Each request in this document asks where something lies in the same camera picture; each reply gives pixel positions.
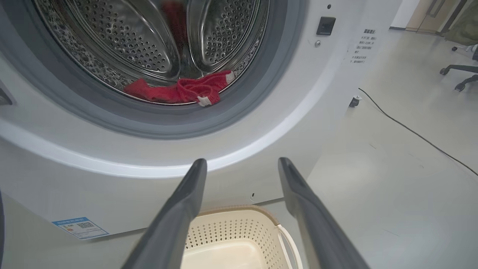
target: sticker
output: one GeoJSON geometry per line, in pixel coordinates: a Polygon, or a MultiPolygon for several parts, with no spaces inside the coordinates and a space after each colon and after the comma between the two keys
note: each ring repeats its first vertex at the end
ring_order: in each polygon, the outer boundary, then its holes
{"type": "Polygon", "coordinates": [[[85,217],[54,221],[52,223],[81,240],[109,235],[109,233],[85,217]]]}
{"type": "Polygon", "coordinates": [[[361,35],[358,43],[354,48],[354,54],[350,59],[350,63],[352,64],[364,64],[366,62],[367,56],[371,49],[373,49],[374,44],[377,40],[375,36],[376,30],[372,29],[365,29],[363,34],[361,35]]]}

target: blue label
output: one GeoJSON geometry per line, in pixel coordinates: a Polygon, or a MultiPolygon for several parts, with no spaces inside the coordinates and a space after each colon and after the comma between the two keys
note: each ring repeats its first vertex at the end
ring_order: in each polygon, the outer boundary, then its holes
{"type": "Polygon", "coordinates": [[[52,223],[81,240],[109,235],[109,233],[85,217],[54,221],[52,223]]]}

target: front-loading washing machine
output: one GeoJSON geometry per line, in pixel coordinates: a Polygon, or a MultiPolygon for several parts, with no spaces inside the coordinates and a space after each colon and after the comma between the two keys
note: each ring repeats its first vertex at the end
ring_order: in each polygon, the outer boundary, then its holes
{"type": "Polygon", "coordinates": [[[307,177],[385,38],[393,0],[2,0],[1,190],[47,221],[147,227],[198,158],[203,208],[307,177]],[[127,85],[234,74],[220,101],[127,85]]]}

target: floor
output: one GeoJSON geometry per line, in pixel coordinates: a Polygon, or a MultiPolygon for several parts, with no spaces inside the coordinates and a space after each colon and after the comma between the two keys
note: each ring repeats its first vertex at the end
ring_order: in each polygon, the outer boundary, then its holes
{"type": "MultiPolygon", "coordinates": [[[[391,116],[478,169],[478,82],[439,70],[477,65],[470,53],[431,35],[390,30],[360,87],[391,116]]],[[[478,178],[385,117],[366,97],[349,108],[308,179],[373,269],[475,268],[478,178]]],[[[78,241],[4,197],[3,268],[120,268],[142,231],[78,241]]],[[[294,238],[308,268],[296,221],[284,203],[263,205],[294,238]]]]}

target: perforated basket side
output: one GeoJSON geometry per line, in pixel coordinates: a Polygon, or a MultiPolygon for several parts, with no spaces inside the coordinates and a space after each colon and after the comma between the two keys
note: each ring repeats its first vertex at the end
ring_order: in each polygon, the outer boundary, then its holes
{"type": "Polygon", "coordinates": [[[189,225],[185,250],[216,242],[247,239],[260,249],[268,269],[288,268],[278,221],[259,207],[228,207],[200,214],[189,225]]]}

